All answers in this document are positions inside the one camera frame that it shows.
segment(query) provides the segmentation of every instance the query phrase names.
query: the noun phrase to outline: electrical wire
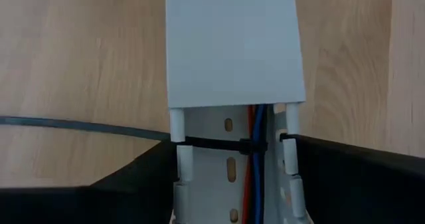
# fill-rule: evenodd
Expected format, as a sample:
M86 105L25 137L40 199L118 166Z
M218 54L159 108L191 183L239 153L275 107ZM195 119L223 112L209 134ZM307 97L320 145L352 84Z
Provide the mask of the electrical wire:
M261 119L261 128L260 128L260 142L266 142L267 140L267 105L264 107L263 117ZM265 153L260 153L260 183L261 183L261 213L260 213L260 224L264 224L264 175L265 175Z
M254 123L254 131L252 132L252 140L254 142L260 141L260 126L261 119L263 116L264 105L259 105L256 113L256 119ZM255 224L261 223L261 181L260 181L260 160L259 154L254 154L254 182L255 182Z
M254 109L252 105L248 106L248 132L250 138L252 138L252 132L254 129ZM248 156L246 159L246 173L244 180L244 198L242 208L242 224L248 223L248 214L250 211L250 193L251 193L251 157Z
M82 131L89 131L89 132L102 132L107 134L120 134L120 135L133 136L138 138L147 138L150 140L158 140L158 141L167 140L170 138L170 134L165 132L144 130L140 128L115 126L115 125L108 125L108 124L98 124L98 123L91 123L91 122L57 120L57 119L50 119L50 118L0 116L0 125L64 128L64 129L82 130Z

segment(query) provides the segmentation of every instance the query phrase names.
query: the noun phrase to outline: cable trunking cover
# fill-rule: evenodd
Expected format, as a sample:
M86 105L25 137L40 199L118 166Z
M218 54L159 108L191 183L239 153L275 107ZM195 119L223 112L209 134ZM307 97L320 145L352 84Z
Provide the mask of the cable trunking cover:
M240 141L250 137L247 105L267 109L264 223L307 222L296 141L305 100L295 0L166 0L167 90L171 140L177 143L177 223L241 223L247 155L198 148L186 136ZM224 129L225 120L232 130ZM226 161L233 158L236 179Z

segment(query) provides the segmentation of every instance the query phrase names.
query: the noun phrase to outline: wire bundle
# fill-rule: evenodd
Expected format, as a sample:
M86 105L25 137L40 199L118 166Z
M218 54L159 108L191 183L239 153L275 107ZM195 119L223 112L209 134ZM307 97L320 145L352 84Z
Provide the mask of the wire bundle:
M254 143L266 139L266 105L248 107L250 137ZM264 216L264 154L254 153L246 164L243 199L243 224L262 224Z

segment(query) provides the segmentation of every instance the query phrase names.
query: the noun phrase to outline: wooden desk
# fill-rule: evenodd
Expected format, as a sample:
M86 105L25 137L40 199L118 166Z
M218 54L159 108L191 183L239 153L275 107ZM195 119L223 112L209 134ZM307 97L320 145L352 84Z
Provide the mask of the wooden desk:
M297 0L306 135L425 156L423 0ZM167 132L165 0L0 0L0 114ZM89 184L155 142L0 127L0 186Z

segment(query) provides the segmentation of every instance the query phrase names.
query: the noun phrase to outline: blue cable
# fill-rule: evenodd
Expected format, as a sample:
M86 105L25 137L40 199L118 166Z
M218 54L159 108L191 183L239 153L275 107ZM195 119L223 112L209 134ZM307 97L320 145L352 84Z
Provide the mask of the blue cable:
M260 141L260 126L261 118L263 116L264 104L259 105L257 109L256 119L254 123L254 131L252 132L252 139L254 142ZM260 160L258 154L254 154L254 181L255 181L255 224L260 224L261 216L261 189L260 189Z

